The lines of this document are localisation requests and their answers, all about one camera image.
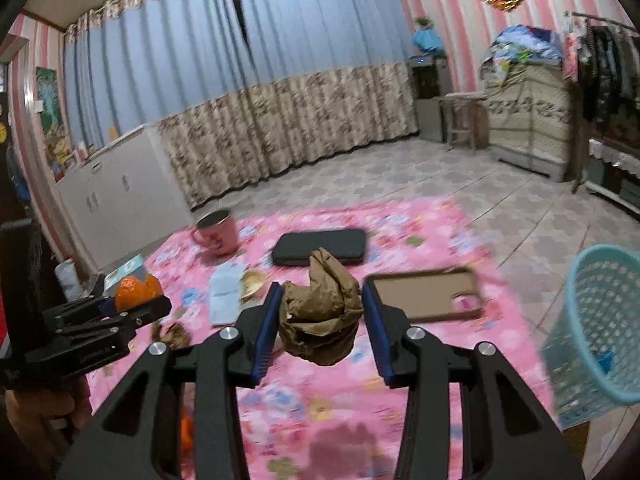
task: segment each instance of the floral curtain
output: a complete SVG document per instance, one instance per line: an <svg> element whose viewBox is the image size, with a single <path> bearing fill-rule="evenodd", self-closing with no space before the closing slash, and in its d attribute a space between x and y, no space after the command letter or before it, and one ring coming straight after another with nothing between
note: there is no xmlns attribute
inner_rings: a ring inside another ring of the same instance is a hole
<svg viewBox="0 0 640 480"><path fill-rule="evenodd" d="M66 43L75 142L159 121L192 206L416 130L400 0L111 0Z"/></svg>

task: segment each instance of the white cabinet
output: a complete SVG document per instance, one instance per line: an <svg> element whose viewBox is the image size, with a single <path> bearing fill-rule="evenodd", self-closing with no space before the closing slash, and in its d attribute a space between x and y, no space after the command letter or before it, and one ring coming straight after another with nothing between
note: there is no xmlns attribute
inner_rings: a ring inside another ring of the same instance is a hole
<svg viewBox="0 0 640 480"><path fill-rule="evenodd" d="M192 222L153 127L121 137L65 176L58 187L99 268Z"/></svg>

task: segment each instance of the wooden stool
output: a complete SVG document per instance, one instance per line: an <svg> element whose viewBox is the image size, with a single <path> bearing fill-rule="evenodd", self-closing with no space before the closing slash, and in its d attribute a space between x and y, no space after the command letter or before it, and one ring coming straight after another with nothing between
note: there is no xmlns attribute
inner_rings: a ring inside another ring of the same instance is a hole
<svg viewBox="0 0 640 480"><path fill-rule="evenodd" d="M447 121L447 144L453 147L453 134L456 134L456 140L460 135L469 139L469 145L472 150L476 150L476 137L478 136L479 110L481 102L484 101L486 95L484 92L454 92L446 94L440 98L440 106ZM466 110L466 124L457 124L454 126L453 110Z"/></svg>

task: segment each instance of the pink mug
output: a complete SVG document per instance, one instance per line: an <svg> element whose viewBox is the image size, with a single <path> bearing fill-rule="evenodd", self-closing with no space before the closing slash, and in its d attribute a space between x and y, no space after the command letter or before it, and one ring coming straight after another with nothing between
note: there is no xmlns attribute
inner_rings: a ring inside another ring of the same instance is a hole
<svg viewBox="0 0 640 480"><path fill-rule="evenodd" d="M227 209L204 215L191 229L191 238L214 256L235 253L239 245L236 223Z"/></svg>

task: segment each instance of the pink floral tablecloth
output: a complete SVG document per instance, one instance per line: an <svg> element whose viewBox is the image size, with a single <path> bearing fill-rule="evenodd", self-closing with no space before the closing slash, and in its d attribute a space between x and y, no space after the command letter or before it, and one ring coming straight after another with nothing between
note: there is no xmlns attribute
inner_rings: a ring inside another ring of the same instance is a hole
<svg viewBox="0 0 640 480"><path fill-rule="evenodd" d="M308 269L271 263L270 252L288 231L359 227L369 233L366 261L350 267L361 282L374 272L471 266L486 301L484 317L425 325L442 341L472 348L494 342L549 412L552 392L518 301L491 254L468 229L460 209L446 199L376 203L346 210L301 211L238 222L242 240L234 259L268 273L270 280L308 284ZM203 341L218 330L208 321L207 286L215 262L207 261L189 232L174 233L146 261L171 299L171 317ZM150 342L139 330L131 354L89 376L96 409ZM322 368L282 354L255 390L238 390L244 450L253 480L392 478L402 435L407 391L389 390L378 376L367 332L360 326L351 354ZM460 396L451 389L450 478L460 478ZM190 471L183 474L191 477Z"/></svg>

